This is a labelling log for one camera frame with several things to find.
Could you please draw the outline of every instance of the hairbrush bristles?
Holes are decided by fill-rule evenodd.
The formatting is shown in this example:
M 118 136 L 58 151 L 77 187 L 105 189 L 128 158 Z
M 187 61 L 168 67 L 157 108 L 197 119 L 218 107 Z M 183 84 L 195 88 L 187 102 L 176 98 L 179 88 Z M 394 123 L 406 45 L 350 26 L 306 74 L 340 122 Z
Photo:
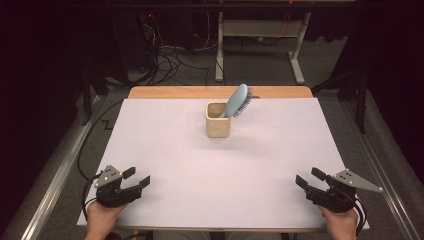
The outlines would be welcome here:
M 249 91 L 247 92 L 246 100 L 244 100 L 243 104 L 233 114 L 233 117 L 238 117 L 240 114 L 242 114 L 242 112 L 249 105 L 249 103 L 250 103 L 251 100 L 252 100 L 252 92 L 250 91 L 250 88 L 249 88 Z

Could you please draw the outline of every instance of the blue hairbrush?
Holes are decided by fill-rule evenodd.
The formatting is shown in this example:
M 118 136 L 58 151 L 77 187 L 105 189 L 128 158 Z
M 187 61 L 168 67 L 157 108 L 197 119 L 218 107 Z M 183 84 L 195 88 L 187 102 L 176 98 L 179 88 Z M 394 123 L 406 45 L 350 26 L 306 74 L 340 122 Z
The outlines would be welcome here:
M 236 91 L 234 91 L 233 95 L 231 95 L 230 99 L 228 99 L 227 108 L 219 117 L 238 117 L 247 105 L 249 105 L 251 99 L 252 93 L 249 88 L 246 84 L 241 84 L 237 87 Z

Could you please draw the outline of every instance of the human hand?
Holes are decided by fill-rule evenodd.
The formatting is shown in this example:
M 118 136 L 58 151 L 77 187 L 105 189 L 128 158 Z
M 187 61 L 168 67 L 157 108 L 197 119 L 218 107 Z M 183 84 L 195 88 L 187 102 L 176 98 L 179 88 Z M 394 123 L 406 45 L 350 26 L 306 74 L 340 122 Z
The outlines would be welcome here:
M 358 214 L 350 209 L 344 213 L 334 213 L 325 207 L 317 205 L 322 215 L 327 220 L 328 233 L 334 240 L 353 240 L 356 239 L 356 224 Z
M 107 208 L 97 201 L 90 203 L 87 210 L 88 220 L 85 240 L 104 240 L 115 226 L 119 213 L 126 206 Z

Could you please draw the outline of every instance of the white tabletop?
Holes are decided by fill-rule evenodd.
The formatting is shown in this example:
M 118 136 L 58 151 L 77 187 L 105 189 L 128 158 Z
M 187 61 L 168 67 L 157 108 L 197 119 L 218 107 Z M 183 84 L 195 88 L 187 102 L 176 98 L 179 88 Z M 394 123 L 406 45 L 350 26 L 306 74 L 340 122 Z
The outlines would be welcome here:
M 126 99 L 98 172 L 136 167 L 122 188 L 151 183 L 117 226 L 302 232 L 324 229 L 296 174 L 325 190 L 312 167 L 344 170 L 315 98 L 253 99 L 228 138 L 208 138 L 205 107 L 226 99 Z M 90 190 L 88 199 L 94 197 Z M 85 225 L 80 216 L 79 225 Z

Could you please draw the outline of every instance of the white stand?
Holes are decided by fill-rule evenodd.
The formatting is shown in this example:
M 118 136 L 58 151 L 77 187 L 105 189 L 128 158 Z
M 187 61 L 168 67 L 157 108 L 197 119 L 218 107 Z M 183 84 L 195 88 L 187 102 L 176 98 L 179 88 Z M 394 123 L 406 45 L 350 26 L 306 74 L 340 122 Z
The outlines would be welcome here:
M 299 85 L 305 84 L 302 71 L 300 70 L 297 56 L 302 46 L 303 38 L 305 36 L 306 28 L 308 26 L 311 13 L 305 13 L 303 22 L 290 22 L 287 31 L 287 37 L 297 37 L 296 48 L 288 53 L 290 63 Z M 223 36 L 263 36 L 263 37 L 280 37 L 281 22 L 277 21 L 249 21 L 249 20 L 227 20 L 224 24 L 223 13 L 219 13 L 218 23 L 218 51 L 216 56 L 216 82 L 224 80 L 224 53 L 222 51 Z

